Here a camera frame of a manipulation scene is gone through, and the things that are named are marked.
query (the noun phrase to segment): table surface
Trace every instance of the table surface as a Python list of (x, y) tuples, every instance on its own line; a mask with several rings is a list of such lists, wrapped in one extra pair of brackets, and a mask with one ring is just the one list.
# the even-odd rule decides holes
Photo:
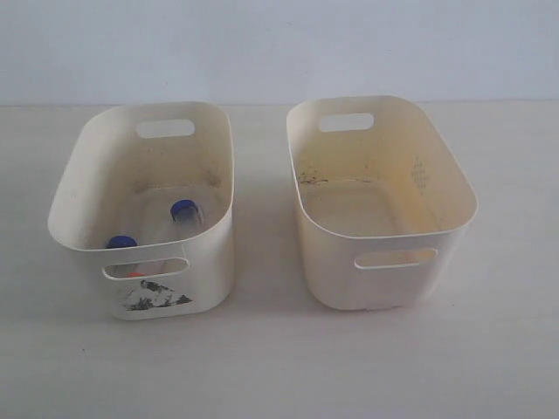
[(236, 287), (207, 313), (140, 322), (104, 313), (46, 228), (79, 131), (105, 107), (0, 108), (0, 417), (557, 417), (559, 102), (422, 107), (480, 200), (428, 302), (314, 300), (289, 106), (226, 106)]

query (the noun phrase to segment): yellowed plastic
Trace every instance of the yellowed plastic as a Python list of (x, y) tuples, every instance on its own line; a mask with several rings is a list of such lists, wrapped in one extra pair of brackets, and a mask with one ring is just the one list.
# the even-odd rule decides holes
[[(320, 130), (324, 117), (354, 114), (372, 127)], [(388, 96), (308, 101), (287, 134), (313, 295), (340, 310), (428, 297), (477, 200), (421, 108)]]
[[(189, 120), (194, 133), (142, 138), (146, 121)], [(163, 244), (104, 249), (119, 212), (152, 189), (207, 187), (216, 191), (216, 222), (200, 235)], [(203, 312), (225, 299), (234, 282), (231, 205), (233, 155), (227, 115), (213, 105), (187, 102), (110, 109), (84, 127), (49, 215), (49, 230), (120, 319), (150, 319)], [(182, 259), (181, 271), (113, 278), (106, 268)], [(133, 292), (185, 296), (176, 304), (131, 309)]]

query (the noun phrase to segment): white plastic basket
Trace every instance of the white plastic basket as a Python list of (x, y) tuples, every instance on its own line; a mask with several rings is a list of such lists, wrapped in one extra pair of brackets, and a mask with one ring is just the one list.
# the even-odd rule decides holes
[[(211, 208), (204, 208), (211, 215), (210, 225), (201, 234), (105, 249), (107, 240), (119, 233), (122, 210), (131, 199), (141, 194), (181, 199), (206, 192), (211, 195)], [(231, 130), (223, 111), (198, 102), (123, 106), (85, 125), (48, 225), (105, 296), (113, 316), (151, 319), (198, 313), (223, 301), (234, 282), (232, 199)], [(166, 211), (169, 203), (162, 203)], [(166, 264), (171, 271), (152, 276), (115, 278), (108, 268), (162, 259), (171, 259)]]
[(477, 200), (425, 113), (386, 96), (308, 101), (287, 133), (313, 295), (340, 310), (426, 298)]

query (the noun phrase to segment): handle cutout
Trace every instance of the handle cutout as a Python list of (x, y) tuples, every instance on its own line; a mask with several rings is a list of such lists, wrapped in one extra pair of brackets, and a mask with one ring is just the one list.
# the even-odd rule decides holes
[(103, 274), (109, 279), (150, 278), (157, 275), (178, 273), (190, 266), (186, 259), (170, 258), (149, 260), (137, 264), (112, 264), (103, 268)]
[(386, 269), (426, 264), (437, 256), (435, 249), (414, 251), (370, 251), (355, 258), (357, 269)]
[(184, 137), (196, 131), (191, 120), (145, 120), (136, 126), (142, 138)]
[(374, 123), (375, 117), (371, 113), (327, 115), (319, 120), (319, 129), (323, 133), (363, 131), (372, 128)]

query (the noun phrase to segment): white background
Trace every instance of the white background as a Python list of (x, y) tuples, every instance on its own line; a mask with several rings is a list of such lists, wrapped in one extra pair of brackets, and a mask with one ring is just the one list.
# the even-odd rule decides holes
[(559, 98), (554, 0), (3, 0), (0, 104)]

